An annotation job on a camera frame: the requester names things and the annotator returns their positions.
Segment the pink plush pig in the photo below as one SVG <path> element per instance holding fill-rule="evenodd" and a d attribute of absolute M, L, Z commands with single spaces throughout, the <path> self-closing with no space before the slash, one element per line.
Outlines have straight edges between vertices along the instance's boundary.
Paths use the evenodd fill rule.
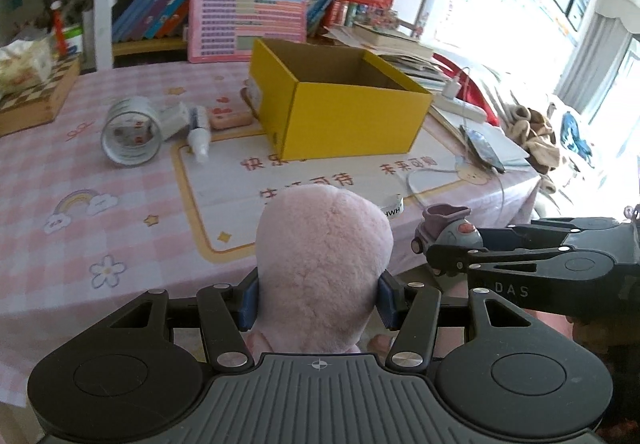
<path fill-rule="evenodd" d="M 250 354 L 357 352 L 393 247 L 387 216 L 357 193 L 328 185 L 279 193 L 257 227 Z"/>

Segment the pink eraser case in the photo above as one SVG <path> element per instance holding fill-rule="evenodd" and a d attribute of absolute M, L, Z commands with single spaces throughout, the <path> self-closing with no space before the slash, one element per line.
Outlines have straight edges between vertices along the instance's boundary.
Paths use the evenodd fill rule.
<path fill-rule="evenodd" d="M 224 112 L 222 109 L 209 109 L 208 118 L 210 127 L 215 131 L 223 131 L 250 125 L 253 115 L 250 111 Z"/>

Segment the white wall charger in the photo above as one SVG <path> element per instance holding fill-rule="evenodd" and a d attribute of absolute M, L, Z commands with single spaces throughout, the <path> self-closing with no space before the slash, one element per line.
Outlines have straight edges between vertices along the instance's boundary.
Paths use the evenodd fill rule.
<path fill-rule="evenodd" d="M 456 99 L 458 97 L 460 89 L 461 83 L 456 78 L 453 78 L 446 84 L 446 86 L 442 90 L 442 96 L 447 99 Z"/>

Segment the clear tape roll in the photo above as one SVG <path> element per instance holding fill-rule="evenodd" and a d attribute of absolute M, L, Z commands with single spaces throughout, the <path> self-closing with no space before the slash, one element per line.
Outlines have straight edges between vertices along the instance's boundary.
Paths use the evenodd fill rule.
<path fill-rule="evenodd" d="M 127 97 L 108 109 L 101 133 L 101 147 L 107 159 L 120 167 L 138 167 L 160 151 L 160 115 L 151 100 Z"/>

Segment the smartphone on table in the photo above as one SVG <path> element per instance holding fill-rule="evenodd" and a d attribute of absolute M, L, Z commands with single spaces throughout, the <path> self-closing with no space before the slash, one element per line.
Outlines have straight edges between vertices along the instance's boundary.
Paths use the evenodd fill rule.
<path fill-rule="evenodd" d="M 506 168 L 482 133 L 468 129 L 467 127 L 462 127 L 462 133 L 473 156 L 483 167 L 493 169 L 499 174 L 506 173 Z"/>

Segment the wooden chess box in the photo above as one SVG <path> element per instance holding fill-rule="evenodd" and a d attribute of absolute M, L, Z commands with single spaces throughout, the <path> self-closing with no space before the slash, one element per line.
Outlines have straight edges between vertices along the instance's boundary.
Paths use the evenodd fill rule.
<path fill-rule="evenodd" d="M 1 98 L 2 137 L 53 122 L 80 74 L 80 59 L 59 61 L 46 83 Z"/>

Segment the row of blue books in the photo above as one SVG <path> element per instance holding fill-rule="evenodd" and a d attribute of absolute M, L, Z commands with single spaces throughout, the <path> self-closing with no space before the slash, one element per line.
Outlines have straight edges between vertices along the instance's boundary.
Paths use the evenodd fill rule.
<path fill-rule="evenodd" d="M 133 0 L 112 26 L 112 42 L 152 40 L 187 0 Z"/>

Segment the grey toy car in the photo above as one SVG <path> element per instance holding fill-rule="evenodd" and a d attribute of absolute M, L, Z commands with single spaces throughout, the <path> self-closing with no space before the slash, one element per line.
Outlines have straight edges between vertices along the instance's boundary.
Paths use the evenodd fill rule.
<path fill-rule="evenodd" d="M 432 245 L 481 248 L 483 238 L 480 231 L 469 221 L 470 214 L 471 209 L 461 205 L 428 205 L 422 212 L 422 222 L 414 231 L 412 251 L 425 254 Z"/>

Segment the floral tissue box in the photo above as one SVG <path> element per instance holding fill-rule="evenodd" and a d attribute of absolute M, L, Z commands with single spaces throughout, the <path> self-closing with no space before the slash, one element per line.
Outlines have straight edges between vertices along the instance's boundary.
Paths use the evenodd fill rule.
<path fill-rule="evenodd" d="M 14 40 L 0 52 L 1 96 L 23 92 L 47 82 L 53 68 L 51 45 L 47 38 Z"/>

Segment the pink keyboard learning pad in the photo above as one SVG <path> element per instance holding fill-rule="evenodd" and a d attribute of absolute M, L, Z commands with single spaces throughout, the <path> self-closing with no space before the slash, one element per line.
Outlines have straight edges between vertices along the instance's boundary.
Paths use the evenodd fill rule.
<path fill-rule="evenodd" d="M 306 40 L 307 0 L 190 0 L 190 63 L 250 59 L 255 40 Z"/>

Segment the yellow cardboard box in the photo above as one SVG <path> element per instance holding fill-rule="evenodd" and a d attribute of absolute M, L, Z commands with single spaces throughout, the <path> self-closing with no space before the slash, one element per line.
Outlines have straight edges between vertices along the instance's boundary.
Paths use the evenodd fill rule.
<path fill-rule="evenodd" d="M 246 96 L 283 161 L 408 152 L 432 94 L 364 49 L 255 40 Z"/>

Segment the pink checkered tablecloth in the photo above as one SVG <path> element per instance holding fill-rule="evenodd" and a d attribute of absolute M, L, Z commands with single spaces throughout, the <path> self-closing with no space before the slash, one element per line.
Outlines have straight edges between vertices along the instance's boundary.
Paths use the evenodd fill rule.
<path fill-rule="evenodd" d="M 2 139 L 3 403 L 24 406 L 40 358 L 139 293 L 191 297 L 240 280 L 255 264 L 262 209 L 285 188 L 328 184 L 401 207 L 397 273 L 416 265 L 410 241 L 424 205 L 466 205 L 483 226 L 528 219 L 538 174 L 482 173 L 434 120 L 406 155 L 282 162 L 254 125 L 215 135 L 203 164 L 183 141 L 163 143 L 140 167 L 104 155 L 101 132 L 118 100 L 229 104 L 247 72 L 243 63 L 178 62 L 84 75 L 53 123 Z"/>

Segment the stack of papers and books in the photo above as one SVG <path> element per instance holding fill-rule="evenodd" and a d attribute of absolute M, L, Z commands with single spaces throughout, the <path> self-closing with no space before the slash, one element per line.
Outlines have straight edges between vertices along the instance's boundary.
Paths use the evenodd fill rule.
<path fill-rule="evenodd" d="M 434 49 L 405 34 L 355 23 L 353 26 L 330 26 L 324 37 L 344 46 L 372 52 L 425 89 L 441 92 L 450 81 L 442 65 L 433 59 Z"/>

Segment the brown plush toy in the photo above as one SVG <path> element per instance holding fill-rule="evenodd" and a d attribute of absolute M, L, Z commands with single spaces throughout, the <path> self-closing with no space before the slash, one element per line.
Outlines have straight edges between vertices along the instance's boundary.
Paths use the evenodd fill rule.
<path fill-rule="evenodd" d="M 540 174 L 556 170 L 561 153 L 549 119 L 524 106 L 506 108 L 506 136 L 527 153 L 527 162 Z"/>

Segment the white power strip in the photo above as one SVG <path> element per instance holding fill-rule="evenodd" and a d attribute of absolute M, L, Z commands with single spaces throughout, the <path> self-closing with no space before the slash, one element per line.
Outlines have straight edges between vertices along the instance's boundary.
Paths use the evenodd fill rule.
<path fill-rule="evenodd" d="M 448 98 L 442 96 L 442 94 L 435 94 L 433 104 L 438 110 L 444 110 L 475 122 L 482 123 L 487 120 L 487 113 L 482 108 L 458 98 Z"/>

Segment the white power adapter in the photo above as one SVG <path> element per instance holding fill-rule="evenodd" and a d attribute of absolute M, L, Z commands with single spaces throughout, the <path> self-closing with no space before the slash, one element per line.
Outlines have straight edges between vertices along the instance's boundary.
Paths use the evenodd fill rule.
<path fill-rule="evenodd" d="M 190 124 L 190 110 L 183 102 L 160 112 L 160 133 L 163 140 L 173 138 Z"/>

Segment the red book set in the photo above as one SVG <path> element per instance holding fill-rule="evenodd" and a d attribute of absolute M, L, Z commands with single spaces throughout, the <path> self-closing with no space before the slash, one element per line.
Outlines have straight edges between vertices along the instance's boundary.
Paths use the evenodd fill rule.
<path fill-rule="evenodd" d="M 394 0 L 331 0 L 324 13 L 321 25 L 329 29 L 330 26 L 352 26 L 360 14 L 369 10 L 389 10 Z"/>

